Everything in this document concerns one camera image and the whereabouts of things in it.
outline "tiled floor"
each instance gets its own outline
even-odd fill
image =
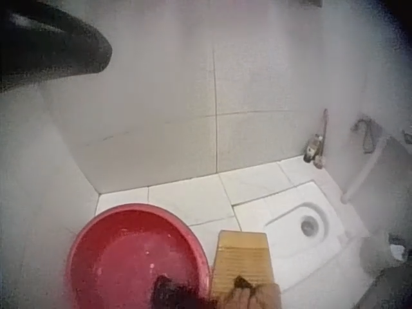
[[[324,169],[318,170],[304,163],[301,157],[180,182],[103,194],[98,201],[96,214],[124,203],[150,203],[167,209],[190,226],[212,265],[220,230],[261,230],[258,218],[262,212],[268,211],[259,207],[259,203],[263,203],[262,198],[270,196],[290,202],[296,196],[290,194],[293,190],[288,189],[306,182],[316,183],[322,193],[320,198],[333,206],[342,222],[344,232],[340,244],[343,249],[305,280],[284,291],[283,306],[286,309],[310,306],[317,309],[349,309],[373,281],[363,272],[359,262],[361,238],[367,236],[368,231],[352,205],[340,202],[341,190],[330,175]],[[248,213],[247,220],[244,220],[242,209],[250,201],[255,201],[256,211],[253,217]]]

